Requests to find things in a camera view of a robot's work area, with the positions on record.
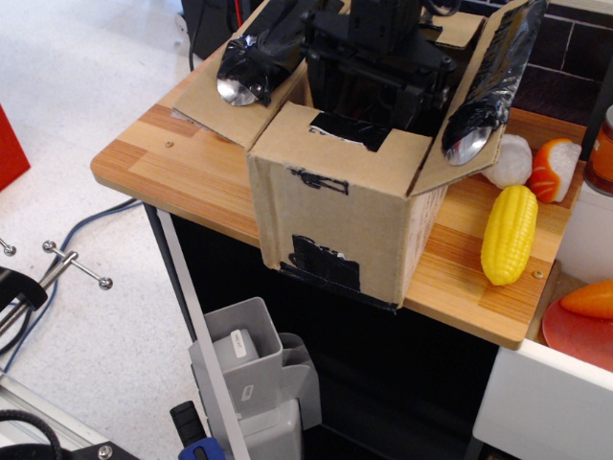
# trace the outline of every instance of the white label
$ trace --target white label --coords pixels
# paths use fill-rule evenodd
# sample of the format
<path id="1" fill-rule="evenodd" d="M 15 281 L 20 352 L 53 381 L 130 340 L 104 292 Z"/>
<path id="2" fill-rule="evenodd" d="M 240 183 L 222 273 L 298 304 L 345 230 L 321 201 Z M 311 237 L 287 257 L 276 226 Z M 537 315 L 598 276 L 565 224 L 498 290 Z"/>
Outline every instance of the white label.
<path id="1" fill-rule="evenodd" d="M 230 334 L 232 337 L 232 346 L 234 347 L 234 354 L 237 357 L 246 357 L 247 350 L 245 350 L 245 343 L 242 341 L 242 333 L 239 330 L 232 331 Z"/>
<path id="2" fill-rule="evenodd" d="M 253 385 L 245 386 L 242 390 L 242 397 L 240 398 L 240 400 L 242 402 L 249 401 L 251 399 L 251 395 L 253 395 Z"/>

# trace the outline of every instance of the tiled floor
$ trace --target tiled floor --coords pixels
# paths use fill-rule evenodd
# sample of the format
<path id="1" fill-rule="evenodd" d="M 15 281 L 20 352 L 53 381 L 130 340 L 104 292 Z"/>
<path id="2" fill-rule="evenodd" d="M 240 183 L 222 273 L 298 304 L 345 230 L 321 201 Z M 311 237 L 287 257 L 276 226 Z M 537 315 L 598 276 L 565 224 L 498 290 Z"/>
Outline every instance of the tiled floor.
<path id="1" fill-rule="evenodd" d="M 179 0 L 0 0 L 0 104 L 32 164 L 0 192 L 0 238 L 18 249 L 0 265 L 40 279 L 44 241 L 60 244 L 79 220 L 128 199 L 89 164 L 188 75 L 180 11 Z M 197 393 L 145 211 L 98 220 L 70 248 L 115 286 L 103 292 L 69 269 L 10 375 L 139 458 L 176 458 L 169 410 Z"/>

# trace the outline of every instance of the jar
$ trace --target jar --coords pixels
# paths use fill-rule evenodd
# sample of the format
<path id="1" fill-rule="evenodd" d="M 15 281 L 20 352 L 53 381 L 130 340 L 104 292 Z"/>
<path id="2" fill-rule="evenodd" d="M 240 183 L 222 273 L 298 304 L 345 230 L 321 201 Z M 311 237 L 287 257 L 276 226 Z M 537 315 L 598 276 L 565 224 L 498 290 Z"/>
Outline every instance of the jar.
<path id="1" fill-rule="evenodd" d="M 584 176 L 592 189 L 613 196 L 613 105 L 606 110 Z"/>

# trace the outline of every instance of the yellow corn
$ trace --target yellow corn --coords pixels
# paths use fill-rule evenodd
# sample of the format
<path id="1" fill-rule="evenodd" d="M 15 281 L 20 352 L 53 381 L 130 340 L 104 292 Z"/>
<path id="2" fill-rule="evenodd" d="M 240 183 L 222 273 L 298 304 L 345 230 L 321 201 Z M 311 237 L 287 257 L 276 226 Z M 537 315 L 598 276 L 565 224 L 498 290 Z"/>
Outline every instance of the yellow corn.
<path id="1" fill-rule="evenodd" d="M 538 203 L 528 187 L 512 185 L 496 198 L 481 247 L 481 267 L 493 285 L 514 283 L 526 269 Z"/>

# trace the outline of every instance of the wooden shelf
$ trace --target wooden shelf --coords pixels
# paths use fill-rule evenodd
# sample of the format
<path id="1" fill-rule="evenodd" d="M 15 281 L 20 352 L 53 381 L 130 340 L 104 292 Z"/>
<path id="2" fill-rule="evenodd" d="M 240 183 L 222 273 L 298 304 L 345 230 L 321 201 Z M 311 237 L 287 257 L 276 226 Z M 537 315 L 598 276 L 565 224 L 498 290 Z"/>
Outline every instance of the wooden shelf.
<path id="1" fill-rule="evenodd" d="M 92 161 L 103 185 L 142 199 L 241 242 L 259 245 L 242 148 L 173 117 L 174 101 L 202 68 L 179 83 Z M 555 137 L 580 143 L 585 128 L 521 110 L 508 133 L 533 149 Z M 499 190 L 480 174 L 449 187 L 404 307 L 498 345 L 526 336 L 579 195 L 583 164 L 559 204 L 539 203 L 528 267 L 516 283 L 495 287 L 480 264 L 482 237 Z"/>

